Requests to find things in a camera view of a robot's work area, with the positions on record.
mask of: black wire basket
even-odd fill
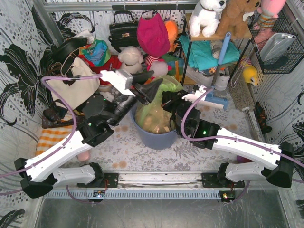
[[[291,73],[304,57],[304,47],[298,35],[291,27],[291,23],[284,13],[280,12],[278,19],[269,19],[264,22],[258,20],[259,15],[256,13],[253,18],[249,19],[249,29],[252,34],[252,43],[257,44],[255,52],[263,74]],[[294,35],[296,39],[281,56],[263,62],[260,51],[270,36],[278,32]]]

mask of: gray floor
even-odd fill
[[[104,200],[97,206],[45,199],[36,228],[286,228],[275,190],[250,190],[233,205],[217,200]]]

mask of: brown teddy bear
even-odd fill
[[[226,34],[231,25],[235,26],[236,37],[242,38],[247,30],[247,17],[253,15],[260,2],[261,0],[230,0],[222,13],[216,33],[221,36]]]

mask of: black handbag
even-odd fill
[[[115,16],[117,14],[129,14],[132,21],[116,23]],[[117,11],[114,14],[114,22],[109,25],[110,36],[109,41],[112,47],[114,47],[118,52],[119,48],[124,48],[128,46],[139,46],[137,41],[137,26],[138,22],[134,20],[132,13],[130,11]]]

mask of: teal towel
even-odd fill
[[[189,38],[186,36],[180,36],[179,41],[182,44],[182,49],[187,56]],[[239,51],[229,42],[227,51],[223,60],[223,64],[238,61],[240,56]],[[193,41],[191,46],[191,52],[189,56],[189,66],[194,69],[207,70],[218,65],[218,60],[212,57],[209,41]]]

